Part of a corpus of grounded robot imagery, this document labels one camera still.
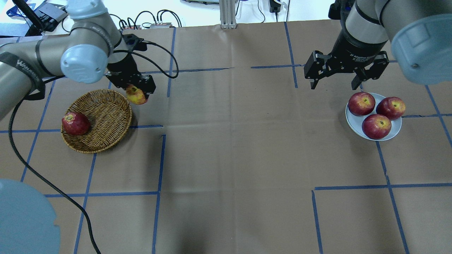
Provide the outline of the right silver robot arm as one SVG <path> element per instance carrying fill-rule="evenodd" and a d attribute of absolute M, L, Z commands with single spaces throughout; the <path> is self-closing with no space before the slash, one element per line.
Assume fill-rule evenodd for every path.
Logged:
<path fill-rule="evenodd" d="M 304 77 L 315 89 L 318 81 L 337 73 L 354 73 L 353 90 L 379 79 L 389 64 L 387 42 L 402 74 L 419 85 L 450 82 L 450 0 L 336 0 L 329 18 L 341 31 L 329 54 L 315 50 L 304 66 Z"/>

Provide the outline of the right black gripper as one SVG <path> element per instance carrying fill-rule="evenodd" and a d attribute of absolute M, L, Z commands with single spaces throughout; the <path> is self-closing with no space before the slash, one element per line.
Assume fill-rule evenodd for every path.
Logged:
<path fill-rule="evenodd" d="M 330 53 L 314 50 L 304 66 L 304 77 L 310 79 L 314 90 L 324 77 L 336 73 L 355 73 L 351 82 L 352 90 L 357 90 L 362 82 L 381 76 L 389 58 L 382 50 L 385 42 L 366 43 L 352 37 L 348 31 L 341 30 Z"/>

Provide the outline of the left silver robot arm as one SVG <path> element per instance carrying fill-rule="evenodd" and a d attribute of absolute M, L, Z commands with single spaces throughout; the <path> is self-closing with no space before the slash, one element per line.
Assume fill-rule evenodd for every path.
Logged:
<path fill-rule="evenodd" d="M 141 74 L 129 45 L 116 29 L 101 0 L 69 0 L 66 10 L 74 25 L 68 36 L 1 46 L 1 118 L 11 112 L 8 137 L 13 151 L 26 167 L 13 141 L 13 121 L 24 100 L 45 98 L 46 82 L 67 77 L 92 84 L 104 75 L 118 88 L 135 86 L 144 100 L 156 85 Z"/>

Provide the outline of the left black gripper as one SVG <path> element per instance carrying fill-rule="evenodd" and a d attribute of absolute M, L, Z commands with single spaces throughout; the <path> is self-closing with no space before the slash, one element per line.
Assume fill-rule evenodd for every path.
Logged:
<path fill-rule="evenodd" d="M 107 64 L 106 77 L 117 88 L 126 90 L 129 85 L 134 85 L 145 95 L 153 94 L 156 85 L 150 74 L 142 74 L 137 69 L 137 64 L 129 50 L 114 50 L 114 54 L 124 53 L 125 57 L 118 62 Z"/>

